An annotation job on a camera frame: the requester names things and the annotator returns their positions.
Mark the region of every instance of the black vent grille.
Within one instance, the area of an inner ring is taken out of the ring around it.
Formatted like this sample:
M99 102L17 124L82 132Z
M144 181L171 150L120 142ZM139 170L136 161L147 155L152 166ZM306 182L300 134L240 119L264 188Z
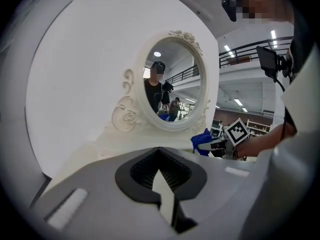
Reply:
M152 189L158 170L172 191L191 177L191 170L187 166L160 150L136 163L130 173L138 184Z

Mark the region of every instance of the blue object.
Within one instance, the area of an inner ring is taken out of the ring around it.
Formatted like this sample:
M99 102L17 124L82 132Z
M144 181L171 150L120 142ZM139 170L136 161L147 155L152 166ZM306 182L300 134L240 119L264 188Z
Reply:
M210 150L201 150L198 148L199 144L209 143L212 141L212 137L210 135L210 131L208 131L208 128L204 130L204 133L201 133L199 135L193 136L191 138L191 142L193 145L193 153L195 153L195 150L198 150L199 154L201 156L209 156Z
M162 120L164 120L164 121L167 120L168 116L169 116L169 114L160 114L160 115L159 115L159 117L160 117Z

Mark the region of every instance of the small display screen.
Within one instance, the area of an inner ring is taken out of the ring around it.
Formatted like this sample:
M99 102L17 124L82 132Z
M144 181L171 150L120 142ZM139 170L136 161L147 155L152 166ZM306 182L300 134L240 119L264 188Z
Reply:
M256 48L256 51L263 70L277 70L277 53L275 51L260 46Z

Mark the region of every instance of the window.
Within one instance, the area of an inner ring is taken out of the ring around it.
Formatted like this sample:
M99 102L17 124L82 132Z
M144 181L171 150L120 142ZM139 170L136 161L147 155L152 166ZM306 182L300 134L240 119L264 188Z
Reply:
M150 78L150 68L148 68L148 67L143 68L143 78L144 79Z

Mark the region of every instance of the black railing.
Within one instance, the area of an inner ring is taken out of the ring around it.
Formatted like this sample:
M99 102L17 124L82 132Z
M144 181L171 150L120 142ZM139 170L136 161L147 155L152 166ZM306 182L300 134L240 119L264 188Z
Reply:
M174 84L176 82L186 80L188 78L193 78L199 76L199 68L197 65L194 65L192 67L189 67L188 69L174 75L173 77L170 77L169 79L165 80L169 84Z
M289 49L292 38L293 36L286 36L276 39L267 39L222 52L219 54L219 66L221 68L258 60L257 46L271 49L276 51L277 55L284 56Z

